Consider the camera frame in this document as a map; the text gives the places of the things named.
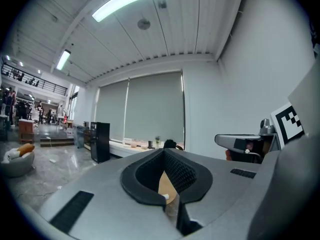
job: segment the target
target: wooden table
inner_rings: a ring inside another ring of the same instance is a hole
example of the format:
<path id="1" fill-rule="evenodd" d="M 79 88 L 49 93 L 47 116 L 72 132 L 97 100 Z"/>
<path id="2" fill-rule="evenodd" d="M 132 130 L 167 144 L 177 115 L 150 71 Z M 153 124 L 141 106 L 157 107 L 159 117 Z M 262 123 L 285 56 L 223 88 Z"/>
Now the wooden table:
<path id="1" fill-rule="evenodd" d="M 34 121 L 33 120 L 26 120 L 26 119 L 19 120 L 19 140 L 20 140 L 20 143 L 34 142 Z"/>

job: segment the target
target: pillow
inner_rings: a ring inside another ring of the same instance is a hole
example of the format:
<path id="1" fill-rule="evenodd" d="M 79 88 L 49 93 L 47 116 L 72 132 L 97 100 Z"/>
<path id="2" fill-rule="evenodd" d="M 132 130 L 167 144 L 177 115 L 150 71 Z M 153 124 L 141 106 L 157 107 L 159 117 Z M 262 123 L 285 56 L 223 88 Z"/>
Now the pillow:
<path id="1" fill-rule="evenodd" d="M 26 158 L 27 156 L 29 156 L 31 153 L 28 152 L 28 153 L 25 153 L 21 158 Z"/>
<path id="2" fill-rule="evenodd" d="M 20 151 L 20 157 L 22 157 L 25 153 L 32 152 L 35 149 L 34 145 L 31 145 L 30 143 L 26 143 L 19 147 L 17 151 Z"/>
<path id="3" fill-rule="evenodd" d="M 11 151 L 10 160 L 20 157 L 20 151 Z"/>

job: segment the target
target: tiled floor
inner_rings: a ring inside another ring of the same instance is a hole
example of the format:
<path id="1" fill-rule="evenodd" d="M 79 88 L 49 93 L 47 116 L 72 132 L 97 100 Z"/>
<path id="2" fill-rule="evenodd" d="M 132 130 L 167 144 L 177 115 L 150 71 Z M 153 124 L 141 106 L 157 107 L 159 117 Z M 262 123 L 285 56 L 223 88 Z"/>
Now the tiled floor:
<path id="1" fill-rule="evenodd" d="M 40 147 L 40 138 L 66 136 L 66 133 L 57 130 L 55 125 L 41 125 L 35 133 L 37 135 L 34 143 L 34 169 L 22 177 L 7 178 L 6 181 L 16 199 L 37 211 L 54 192 L 80 177 L 97 163 L 91 159 L 90 151 L 85 148 L 78 149 L 74 145 Z M 18 142 L 18 127 L 10 129 L 8 139 L 8 142 L 0 141 L 0 161 L 6 151 L 21 146 Z M 116 158 L 111 156 L 111 159 L 105 163 L 110 163 L 114 159 Z M 175 200 L 165 208 L 168 219 L 174 225 L 177 222 L 178 206 L 179 196 L 177 195 Z"/>
<path id="2" fill-rule="evenodd" d="M 17 142 L 0 145 L 2 151 L 20 146 Z M 34 169 L 22 177 L 8 178 L 7 184 L 15 198 L 37 211 L 50 195 L 97 163 L 91 159 L 90 152 L 85 148 L 40 147 L 38 143 L 34 145 Z"/>

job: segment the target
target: railing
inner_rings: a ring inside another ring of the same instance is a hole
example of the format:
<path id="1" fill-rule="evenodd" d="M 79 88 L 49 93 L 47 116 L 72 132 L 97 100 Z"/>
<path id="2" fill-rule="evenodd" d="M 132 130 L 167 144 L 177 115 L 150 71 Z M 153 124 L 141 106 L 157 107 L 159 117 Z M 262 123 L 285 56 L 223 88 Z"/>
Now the railing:
<path id="1" fill-rule="evenodd" d="M 29 84 L 31 86 L 38 87 L 40 89 L 44 89 L 53 93 L 61 94 L 63 96 L 66 95 L 68 89 L 63 86 L 57 85 L 53 82 L 43 80 L 39 77 L 24 72 L 21 69 L 15 68 L 6 63 L 3 64 L 1 68 L 1 74 L 9 78 L 15 79 L 19 82 L 24 82 L 25 84 Z"/>

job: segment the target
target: trash bin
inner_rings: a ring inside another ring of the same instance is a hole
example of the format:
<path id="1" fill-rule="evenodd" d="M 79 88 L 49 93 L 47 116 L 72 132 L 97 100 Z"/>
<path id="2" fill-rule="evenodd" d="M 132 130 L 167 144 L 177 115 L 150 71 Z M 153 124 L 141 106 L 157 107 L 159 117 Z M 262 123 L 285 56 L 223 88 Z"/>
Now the trash bin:
<path id="1" fill-rule="evenodd" d="M 89 131 L 89 127 L 75 126 L 73 130 L 74 145 L 81 149 L 85 145 L 85 131 Z"/>

